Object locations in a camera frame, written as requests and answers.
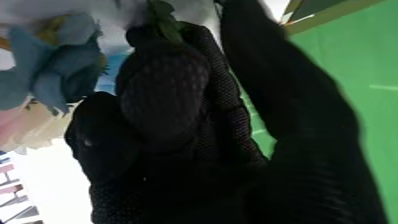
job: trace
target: black fabric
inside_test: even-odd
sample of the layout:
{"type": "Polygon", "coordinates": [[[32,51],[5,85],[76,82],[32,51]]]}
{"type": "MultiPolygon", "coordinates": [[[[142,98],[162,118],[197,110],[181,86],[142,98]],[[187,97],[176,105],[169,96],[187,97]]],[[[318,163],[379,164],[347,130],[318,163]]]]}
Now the black fabric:
{"type": "Polygon", "coordinates": [[[228,1],[220,34],[235,74],[277,140],[252,193],[252,216],[284,224],[387,223],[355,114],[336,82],[288,42],[256,0],[228,1]]]}
{"type": "MultiPolygon", "coordinates": [[[[251,139],[210,31],[188,25],[190,45],[132,40],[117,97],[89,97],[66,134],[92,182],[92,222],[387,223],[338,85],[256,0],[226,2],[220,27],[236,78],[277,140],[272,159],[251,139]]],[[[128,37],[140,32],[130,30],[128,37]]]]}
{"type": "MultiPolygon", "coordinates": [[[[194,25],[183,33],[190,46],[172,45],[162,38],[149,38],[144,43],[132,41],[139,45],[121,67],[117,98],[107,95],[132,138],[119,139],[119,130],[112,128],[101,140],[107,146],[114,139],[121,144],[135,142],[130,151],[139,154],[124,158],[133,161],[130,167],[112,160],[112,149],[108,158],[92,149],[87,151],[85,138],[76,135],[82,124],[85,130],[94,129],[91,126],[96,131],[110,127],[107,122],[82,122],[82,115],[92,110],[87,107],[98,109],[103,104],[101,93],[89,97],[75,113],[66,136],[73,150],[76,154],[87,151],[91,160],[114,161],[124,169],[112,181],[92,183],[94,223],[203,223],[212,217],[220,223],[247,220],[242,200],[267,158],[251,139],[249,112],[212,34],[194,25]],[[204,38],[196,43],[194,36],[204,38]]],[[[103,120],[117,118],[108,115],[103,120]]],[[[75,158],[82,167],[101,167],[75,158]]],[[[112,173],[105,169],[91,170],[112,173]]],[[[96,180],[98,172],[87,171],[89,179],[96,180]]]]}

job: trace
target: pink fabric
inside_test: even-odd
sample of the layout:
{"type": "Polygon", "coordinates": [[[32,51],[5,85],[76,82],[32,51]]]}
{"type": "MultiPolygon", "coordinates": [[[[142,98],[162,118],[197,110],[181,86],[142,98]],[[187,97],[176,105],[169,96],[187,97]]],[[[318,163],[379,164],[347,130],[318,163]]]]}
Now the pink fabric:
{"type": "Polygon", "coordinates": [[[0,111],[0,147],[9,142],[9,138],[13,137],[16,131],[23,126],[23,110],[29,104],[29,99],[20,107],[7,111],[0,111]]]}

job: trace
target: white surface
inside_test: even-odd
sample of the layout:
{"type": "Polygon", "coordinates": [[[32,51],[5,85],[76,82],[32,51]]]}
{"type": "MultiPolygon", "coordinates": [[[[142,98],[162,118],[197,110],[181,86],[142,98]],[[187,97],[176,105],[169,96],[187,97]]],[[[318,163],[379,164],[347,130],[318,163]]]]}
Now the white surface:
{"type": "Polygon", "coordinates": [[[46,224],[89,224],[89,181],[71,156],[64,140],[53,146],[29,150],[29,155],[13,153],[16,171],[46,224]]]}
{"type": "Polygon", "coordinates": [[[290,0],[263,0],[263,2],[265,2],[267,6],[270,8],[274,19],[277,21],[281,21],[284,10],[286,10],[288,5],[290,5],[290,0]]]}

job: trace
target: black cloth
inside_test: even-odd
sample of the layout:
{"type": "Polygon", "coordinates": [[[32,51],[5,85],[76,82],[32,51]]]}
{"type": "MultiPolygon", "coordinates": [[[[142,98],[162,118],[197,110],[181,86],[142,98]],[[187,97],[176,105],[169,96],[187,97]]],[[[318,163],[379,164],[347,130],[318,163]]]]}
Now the black cloth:
{"type": "Polygon", "coordinates": [[[386,223],[355,114],[256,0],[224,4],[222,45],[277,140],[270,161],[208,29],[187,25],[187,45],[153,33],[128,31],[117,97],[87,98],[66,133],[92,222],[386,223]]]}

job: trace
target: green wall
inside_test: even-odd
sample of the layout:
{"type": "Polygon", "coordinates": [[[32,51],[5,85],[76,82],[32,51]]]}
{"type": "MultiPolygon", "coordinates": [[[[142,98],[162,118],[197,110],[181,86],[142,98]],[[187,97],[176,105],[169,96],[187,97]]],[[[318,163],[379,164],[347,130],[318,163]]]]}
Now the green wall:
{"type": "MultiPolygon", "coordinates": [[[[357,110],[368,162],[398,224],[398,0],[386,0],[291,39],[339,81],[357,110]]],[[[252,118],[254,139],[270,154],[254,111],[252,118]]]]}

